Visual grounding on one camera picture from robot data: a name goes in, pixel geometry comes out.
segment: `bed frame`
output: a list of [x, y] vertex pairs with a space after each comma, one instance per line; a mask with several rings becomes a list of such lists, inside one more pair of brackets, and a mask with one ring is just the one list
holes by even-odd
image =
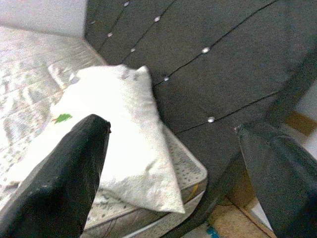
[[205, 165], [204, 222], [244, 170], [234, 128], [279, 126], [316, 79], [316, 1], [89, 0], [85, 39], [108, 64], [149, 67], [162, 120]]

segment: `pillowcase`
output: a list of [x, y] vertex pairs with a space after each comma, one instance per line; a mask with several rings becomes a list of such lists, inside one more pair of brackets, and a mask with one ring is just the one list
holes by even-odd
[[77, 122], [97, 114], [112, 131], [100, 188], [138, 207], [185, 213], [148, 69], [96, 66], [78, 71], [72, 80], [77, 83], [51, 107], [53, 120], [7, 181], [23, 181]]

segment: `floor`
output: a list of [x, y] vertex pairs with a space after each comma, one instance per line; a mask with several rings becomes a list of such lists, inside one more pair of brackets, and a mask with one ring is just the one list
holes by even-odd
[[209, 222], [190, 231], [182, 238], [269, 238], [231, 202], [217, 205]]

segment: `quilted mattress cover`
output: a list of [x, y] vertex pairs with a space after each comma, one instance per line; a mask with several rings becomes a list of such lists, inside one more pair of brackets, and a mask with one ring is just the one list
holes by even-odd
[[[0, 26], [0, 181], [21, 161], [28, 145], [51, 120], [76, 71], [106, 62], [80, 38]], [[160, 237], [185, 220], [199, 203], [207, 171], [166, 127], [164, 130], [185, 214], [134, 207], [98, 190], [82, 237]], [[17, 186], [0, 185], [0, 209]]]

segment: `green leaf print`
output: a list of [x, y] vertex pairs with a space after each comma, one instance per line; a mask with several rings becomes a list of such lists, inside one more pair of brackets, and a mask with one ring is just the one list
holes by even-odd
[[62, 122], [64, 120], [68, 120], [70, 118], [72, 118], [72, 116], [70, 114], [60, 114], [58, 116], [58, 118], [54, 119], [55, 120], [55, 124], [59, 123], [59, 122]]

